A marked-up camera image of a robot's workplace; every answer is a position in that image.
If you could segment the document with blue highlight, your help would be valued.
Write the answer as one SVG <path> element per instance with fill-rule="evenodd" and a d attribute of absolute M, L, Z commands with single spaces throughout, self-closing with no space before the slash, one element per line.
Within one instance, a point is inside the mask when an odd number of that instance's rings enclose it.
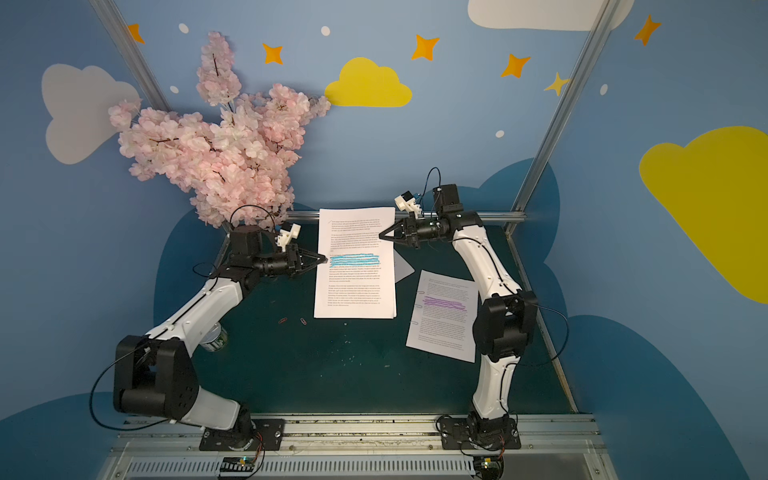
<path fill-rule="evenodd" d="M 316 318 L 396 316 L 393 244 L 379 238 L 394 222 L 392 207 L 319 211 Z"/>

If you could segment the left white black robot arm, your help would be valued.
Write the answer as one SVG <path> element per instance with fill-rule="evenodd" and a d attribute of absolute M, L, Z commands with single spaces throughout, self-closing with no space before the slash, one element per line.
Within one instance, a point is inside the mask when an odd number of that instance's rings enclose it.
<path fill-rule="evenodd" d="M 201 449 L 255 451 L 263 440 L 249 409 L 204 389 L 192 357 L 225 330 L 222 318 L 264 278 L 295 277 L 326 263 L 326 256 L 296 244 L 299 225 L 286 222 L 269 232 L 241 225 L 229 234 L 229 254 L 208 275 L 201 290 L 177 312 L 142 336 L 121 340 L 113 371 L 113 406 L 125 414 L 153 418 L 155 424 L 202 428 Z"/>

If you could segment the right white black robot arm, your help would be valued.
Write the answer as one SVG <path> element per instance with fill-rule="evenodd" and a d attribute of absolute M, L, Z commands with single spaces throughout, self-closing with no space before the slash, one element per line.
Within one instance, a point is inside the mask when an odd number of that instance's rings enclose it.
<path fill-rule="evenodd" d="M 508 395 L 542 307 L 535 294 L 505 270 L 481 217 L 464 208 L 456 185 L 434 188 L 433 200 L 435 213 L 427 218 L 411 192 L 396 197 L 396 207 L 407 216 L 381 231 L 379 238 L 414 248 L 430 240 L 448 240 L 466 264 L 482 301 L 472 325 L 481 366 L 465 421 L 467 438 L 482 448 L 499 449 L 519 438 Z"/>

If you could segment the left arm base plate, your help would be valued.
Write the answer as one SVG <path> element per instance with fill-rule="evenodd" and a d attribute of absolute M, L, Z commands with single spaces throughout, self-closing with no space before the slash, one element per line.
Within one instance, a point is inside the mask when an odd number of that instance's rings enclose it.
<path fill-rule="evenodd" d="M 286 422 L 284 419 L 252 418 L 237 421 L 229 430 L 206 428 L 199 444 L 203 452 L 255 452 L 280 449 Z"/>

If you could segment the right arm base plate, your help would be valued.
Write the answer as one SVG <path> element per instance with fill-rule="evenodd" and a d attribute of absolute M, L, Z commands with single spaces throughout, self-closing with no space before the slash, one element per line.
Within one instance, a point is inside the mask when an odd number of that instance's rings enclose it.
<path fill-rule="evenodd" d="M 466 418 L 441 415 L 435 421 L 435 428 L 444 450 L 521 448 L 517 422 L 508 414 L 495 419 L 482 419 L 475 414 Z"/>

